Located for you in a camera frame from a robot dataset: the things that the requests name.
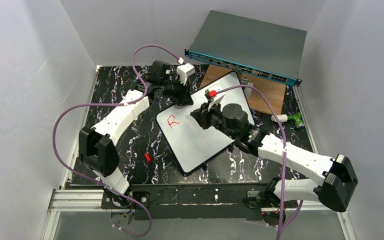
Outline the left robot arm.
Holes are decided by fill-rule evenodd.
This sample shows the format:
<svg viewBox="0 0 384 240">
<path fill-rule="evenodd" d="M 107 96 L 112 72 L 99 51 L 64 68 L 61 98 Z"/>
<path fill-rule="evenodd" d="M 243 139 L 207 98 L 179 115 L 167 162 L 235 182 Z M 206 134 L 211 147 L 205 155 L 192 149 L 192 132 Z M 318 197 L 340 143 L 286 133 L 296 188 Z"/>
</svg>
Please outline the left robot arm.
<svg viewBox="0 0 384 240">
<path fill-rule="evenodd" d="M 193 105 L 189 77 L 195 67 L 184 63 L 174 67 L 156 60 L 143 81 L 133 84 L 103 120 L 93 127 L 83 127 L 79 133 L 79 159 L 111 190 L 125 194 L 130 184 L 119 169 L 120 157 L 116 145 L 127 127 L 160 98 L 169 98 L 175 105 Z"/>
</svg>

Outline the blue network switch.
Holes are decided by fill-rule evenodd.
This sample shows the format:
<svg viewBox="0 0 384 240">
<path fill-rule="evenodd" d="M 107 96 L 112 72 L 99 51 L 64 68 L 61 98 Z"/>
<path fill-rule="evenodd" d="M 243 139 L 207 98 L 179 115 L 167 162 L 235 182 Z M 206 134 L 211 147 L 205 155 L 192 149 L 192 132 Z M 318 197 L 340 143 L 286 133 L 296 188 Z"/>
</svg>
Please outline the blue network switch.
<svg viewBox="0 0 384 240">
<path fill-rule="evenodd" d="M 298 87 L 307 32 L 211 10 L 184 54 L 225 69 Z"/>
</svg>

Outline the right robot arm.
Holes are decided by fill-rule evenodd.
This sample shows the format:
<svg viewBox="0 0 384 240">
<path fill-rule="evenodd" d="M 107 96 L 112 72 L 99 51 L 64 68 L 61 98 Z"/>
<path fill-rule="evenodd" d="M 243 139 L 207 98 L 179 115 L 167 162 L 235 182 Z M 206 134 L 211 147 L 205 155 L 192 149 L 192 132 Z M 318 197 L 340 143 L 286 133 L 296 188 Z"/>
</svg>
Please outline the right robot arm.
<svg viewBox="0 0 384 240">
<path fill-rule="evenodd" d="M 267 133 L 248 120 L 248 114 L 239 104 L 224 107 L 203 103 L 190 113 L 198 125 L 206 130 L 213 127 L 233 140 L 241 151 L 277 163 L 303 174 L 305 179 L 285 180 L 274 178 L 266 187 L 262 200 L 313 201 L 343 213 L 359 183 L 351 160 L 338 154 L 336 157 L 319 155 L 283 141 Z"/>
</svg>

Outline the white whiteboard black frame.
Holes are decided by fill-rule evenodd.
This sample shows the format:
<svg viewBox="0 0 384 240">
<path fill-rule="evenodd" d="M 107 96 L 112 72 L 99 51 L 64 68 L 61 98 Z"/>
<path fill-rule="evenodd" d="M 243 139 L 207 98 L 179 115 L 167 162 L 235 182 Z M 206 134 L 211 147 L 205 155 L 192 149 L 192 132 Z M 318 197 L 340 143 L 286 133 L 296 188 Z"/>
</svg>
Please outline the white whiteboard black frame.
<svg viewBox="0 0 384 240">
<path fill-rule="evenodd" d="M 245 93 L 239 84 L 238 74 L 231 71 L 192 93 L 193 105 L 172 105 L 156 115 L 157 124 L 185 173 L 194 171 L 228 146 L 248 145 L 249 139 L 258 134 Z M 219 93 L 225 93 L 220 102 L 222 130 L 212 126 L 202 129 L 193 117 L 185 117 L 208 102 L 205 91 L 211 87 L 219 87 Z"/>
</svg>

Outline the red marker cap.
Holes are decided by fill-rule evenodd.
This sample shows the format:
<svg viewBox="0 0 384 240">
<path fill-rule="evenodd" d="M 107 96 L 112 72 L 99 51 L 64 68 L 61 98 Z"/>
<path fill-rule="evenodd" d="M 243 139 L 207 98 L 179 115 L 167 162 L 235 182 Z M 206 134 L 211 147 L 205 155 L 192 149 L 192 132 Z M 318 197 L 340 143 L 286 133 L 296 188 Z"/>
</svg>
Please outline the red marker cap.
<svg viewBox="0 0 384 240">
<path fill-rule="evenodd" d="M 151 157 L 150 157 L 150 155 L 149 155 L 148 153 L 145 153 L 144 156 L 145 156 L 146 161 L 147 161 L 148 163 L 150 163 L 150 162 L 152 161 L 152 159 L 151 159 Z"/>
</svg>

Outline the green white toy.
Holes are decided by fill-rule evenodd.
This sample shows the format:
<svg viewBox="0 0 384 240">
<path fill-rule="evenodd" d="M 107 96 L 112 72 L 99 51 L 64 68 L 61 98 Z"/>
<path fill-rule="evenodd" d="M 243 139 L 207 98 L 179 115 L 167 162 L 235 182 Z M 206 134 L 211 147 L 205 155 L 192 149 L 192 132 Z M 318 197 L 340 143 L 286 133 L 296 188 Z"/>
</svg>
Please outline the green white toy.
<svg viewBox="0 0 384 240">
<path fill-rule="evenodd" d="M 302 114 L 300 112 L 297 112 L 296 114 L 292 114 L 292 115 L 288 115 L 288 114 L 272 115 L 270 119 L 273 122 L 280 122 L 280 123 L 292 121 L 296 128 L 302 128 L 305 126 L 305 123 L 302 119 Z"/>
</svg>

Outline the aluminium rail frame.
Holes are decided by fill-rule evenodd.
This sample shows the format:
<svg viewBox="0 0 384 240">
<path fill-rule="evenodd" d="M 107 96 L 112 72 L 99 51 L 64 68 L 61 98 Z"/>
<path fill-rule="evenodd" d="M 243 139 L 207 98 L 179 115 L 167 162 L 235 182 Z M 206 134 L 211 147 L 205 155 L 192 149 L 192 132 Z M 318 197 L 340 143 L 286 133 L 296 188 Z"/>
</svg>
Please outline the aluminium rail frame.
<svg viewBox="0 0 384 240">
<path fill-rule="evenodd" d="M 69 239 L 274 240 L 277 226 L 267 204 L 245 198 L 264 183 L 134 184 L 135 203 L 119 203 L 98 186 L 52 193 L 44 240 L 66 233 Z"/>
</svg>

